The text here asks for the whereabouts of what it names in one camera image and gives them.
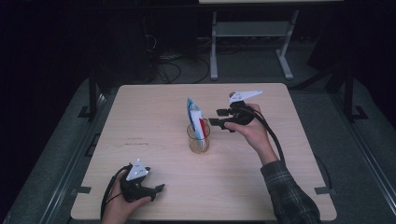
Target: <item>hand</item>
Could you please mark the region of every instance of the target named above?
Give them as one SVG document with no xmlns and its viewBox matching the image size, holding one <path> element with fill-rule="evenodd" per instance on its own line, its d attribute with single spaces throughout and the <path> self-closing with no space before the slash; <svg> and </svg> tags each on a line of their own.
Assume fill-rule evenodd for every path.
<svg viewBox="0 0 396 224">
<path fill-rule="evenodd" d="M 260 107 L 254 104 L 247 104 L 251 108 L 261 113 Z M 256 150 L 259 154 L 262 165 L 265 165 L 271 161 L 277 161 L 278 158 L 271 147 L 268 139 L 267 130 L 257 120 L 254 119 L 248 125 L 240 125 L 233 122 L 225 122 L 224 126 L 230 130 L 234 130 L 242 134 L 247 142 Z"/>
<path fill-rule="evenodd" d="M 106 205 L 106 209 L 102 218 L 102 223 L 104 224 L 123 224 L 134 210 L 151 201 L 151 197 L 149 196 L 136 200 L 132 203 L 125 201 L 120 189 L 120 179 L 124 172 L 121 172 L 117 176 L 117 180 L 114 182 L 113 188 L 108 195 L 108 200 L 112 199 L 113 197 L 115 198 L 109 201 Z"/>
</svg>

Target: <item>glass cup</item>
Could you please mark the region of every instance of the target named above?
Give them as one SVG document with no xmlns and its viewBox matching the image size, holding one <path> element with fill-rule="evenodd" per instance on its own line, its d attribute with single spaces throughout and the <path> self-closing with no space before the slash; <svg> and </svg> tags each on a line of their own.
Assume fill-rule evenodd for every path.
<svg viewBox="0 0 396 224">
<path fill-rule="evenodd" d="M 191 124 L 187 128 L 187 134 L 189 135 L 189 145 L 192 152 L 201 154 L 206 152 L 209 149 L 209 135 L 210 135 L 210 127 L 209 121 L 204 119 L 205 123 L 205 131 L 204 138 L 200 139 L 195 136 L 195 132 L 192 129 Z"/>
</svg>

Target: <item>gray carpet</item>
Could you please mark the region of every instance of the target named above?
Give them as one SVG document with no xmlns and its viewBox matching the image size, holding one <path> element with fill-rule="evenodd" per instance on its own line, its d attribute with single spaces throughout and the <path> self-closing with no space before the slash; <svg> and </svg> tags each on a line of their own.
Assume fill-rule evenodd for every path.
<svg viewBox="0 0 396 224">
<path fill-rule="evenodd" d="M 259 46 L 247 44 L 235 54 L 220 54 L 219 80 L 215 83 L 282 82 L 293 86 L 317 72 L 306 65 L 315 44 L 292 42 L 287 59 L 295 79 L 287 81 L 274 52 L 280 46 L 277 41 Z M 208 53 L 200 56 L 208 62 Z M 192 83 L 204 77 L 207 71 L 206 64 L 200 60 L 184 58 L 173 63 L 182 71 L 174 83 Z M 177 75 L 171 66 L 165 65 L 163 69 L 169 77 Z M 291 91 L 290 95 L 309 143 L 329 171 L 332 186 L 337 192 L 332 199 L 338 216 L 330 223 L 396 223 L 396 216 L 377 185 L 352 131 L 359 131 L 393 186 L 396 184 L 393 162 L 396 158 L 396 132 L 358 81 L 355 81 L 354 103 L 362 106 L 369 119 L 349 123 L 340 112 L 342 92 L 327 93 L 323 89 L 326 81 L 326 78 L 322 79 L 304 91 Z M 202 81 L 211 82 L 209 77 Z M 157 77 L 151 84 L 160 83 L 163 82 Z M 117 88 L 105 95 L 106 100 L 99 107 L 98 116 L 93 122 L 88 122 L 88 119 L 78 118 L 80 109 L 89 102 L 88 82 L 81 84 L 14 203 L 7 223 L 40 223 L 40 220 L 48 223 L 99 223 L 71 219 L 70 210 L 75 200 L 74 189 L 79 187 L 91 159 L 84 154 L 90 148 L 94 135 L 101 132 L 116 93 Z M 70 162 L 72 158 L 77 158 L 75 163 Z M 329 184 L 324 167 L 321 163 L 318 166 Z M 68 181 L 59 186 L 65 175 Z M 60 195 L 55 197 L 60 199 L 59 206 L 48 207 L 53 204 L 53 195 Z"/>
</svg>

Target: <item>floor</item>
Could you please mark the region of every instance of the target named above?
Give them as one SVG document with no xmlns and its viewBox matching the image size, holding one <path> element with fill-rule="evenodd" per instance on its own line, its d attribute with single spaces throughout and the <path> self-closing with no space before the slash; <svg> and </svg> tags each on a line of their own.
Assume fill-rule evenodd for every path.
<svg viewBox="0 0 396 224">
<path fill-rule="evenodd" d="M 306 64 L 315 42 L 293 41 L 287 60 L 294 80 L 286 80 L 275 53 L 281 43 L 282 39 L 249 39 L 226 46 L 218 56 L 217 81 L 207 76 L 207 50 L 199 53 L 199 59 L 180 57 L 172 64 L 159 65 L 159 74 L 149 85 L 175 79 L 178 69 L 181 74 L 172 81 L 174 84 L 201 79 L 199 83 L 281 82 L 289 87 L 318 72 Z M 163 57 L 177 55 L 167 51 Z M 353 102 L 363 108 L 368 119 L 349 122 L 342 111 L 343 89 L 327 93 L 324 89 L 327 80 L 324 78 L 301 91 L 290 91 L 290 96 L 309 143 L 321 160 L 318 166 L 323 178 L 333 189 L 338 216 L 329 223 L 396 223 L 394 206 L 389 205 L 394 198 L 386 196 L 396 186 L 396 131 L 357 80 Z M 88 80 L 81 83 L 4 223 L 100 223 L 74 220 L 70 210 L 117 90 L 115 87 L 99 98 L 98 114 L 88 121 L 78 117 L 81 108 L 89 104 Z M 378 178 L 381 175 L 386 181 Z"/>
</svg>

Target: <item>plaid sleeve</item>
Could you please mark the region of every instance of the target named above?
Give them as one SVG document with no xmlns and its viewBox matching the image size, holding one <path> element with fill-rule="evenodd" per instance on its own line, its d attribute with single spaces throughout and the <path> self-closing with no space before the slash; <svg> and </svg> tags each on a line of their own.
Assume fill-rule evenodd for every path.
<svg viewBox="0 0 396 224">
<path fill-rule="evenodd" d="M 282 161 L 261 168 L 279 223 L 321 223 L 317 205 L 301 190 Z"/>
</svg>

